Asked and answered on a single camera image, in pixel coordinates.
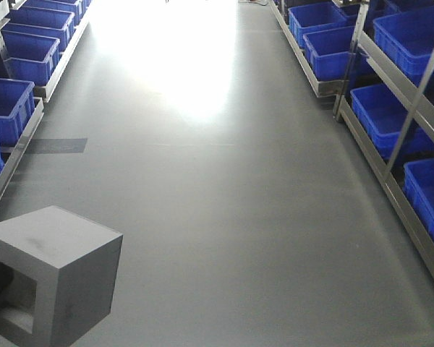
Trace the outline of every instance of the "cable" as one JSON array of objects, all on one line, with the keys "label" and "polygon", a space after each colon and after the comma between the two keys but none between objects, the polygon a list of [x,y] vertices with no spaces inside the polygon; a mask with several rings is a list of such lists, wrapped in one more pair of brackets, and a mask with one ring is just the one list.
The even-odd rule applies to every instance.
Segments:
[{"label": "cable", "polygon": [[240,4],[254,4],[254,5],[261,5],[261,6],[267,6],[269,1],[270,0],[265,0],[265,1],[262,1],[262,0],[238,0],[238,2]]}]

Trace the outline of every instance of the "shelf rail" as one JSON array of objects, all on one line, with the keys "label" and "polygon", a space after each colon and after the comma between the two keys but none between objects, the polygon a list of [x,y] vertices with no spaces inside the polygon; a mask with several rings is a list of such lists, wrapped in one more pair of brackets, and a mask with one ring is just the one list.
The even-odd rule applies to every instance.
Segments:
[{"label": "shelf rail", "polygon": [[269,4],[273,13],[275,14],[276,19],[278,20],[278,23],[280,24],[281,29],[283,30],[284,35],[286,36],[286,39],[289,42],[289,45],[291,46],[294,54],[296,55],[297,61],[300,63],[302,70],[304,71],[305,76],[307,77],[310,86],[312,87],[317,98],[325,98],[328,96],[334,96],[339,94],[343,86],[342,80],[334,80],[334,81],[317,80],[317,77],[313,73],[313,70],[310,67],[309,62],[304,56],[304,51],[299,47],[296,40],[294,39],[294,36],[289,31],[289,27],[284,22],[283,16],[281,15],[280,11],[276,7],[275,3],[270,0]]}]

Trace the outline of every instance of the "gray box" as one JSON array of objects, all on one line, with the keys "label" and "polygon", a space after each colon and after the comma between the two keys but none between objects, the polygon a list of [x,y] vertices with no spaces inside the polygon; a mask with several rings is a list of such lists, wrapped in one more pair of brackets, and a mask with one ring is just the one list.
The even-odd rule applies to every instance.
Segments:
[{"label": "gray box", "polygon": [[111,311],[122,235],[59,207],[0,223],[0,262],[14,270],[0,335],[67,347]]}]

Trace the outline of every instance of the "epoxy floor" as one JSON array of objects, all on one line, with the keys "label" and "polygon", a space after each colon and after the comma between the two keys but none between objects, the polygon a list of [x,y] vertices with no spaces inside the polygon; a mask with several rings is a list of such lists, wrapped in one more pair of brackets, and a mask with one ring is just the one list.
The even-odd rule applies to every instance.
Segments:
[{"label": "epoxy floor", "polygon": [[0,204],[124,234],[112,314],[74,347],[434,347],[434,284],[268,7],[92,11]]}]

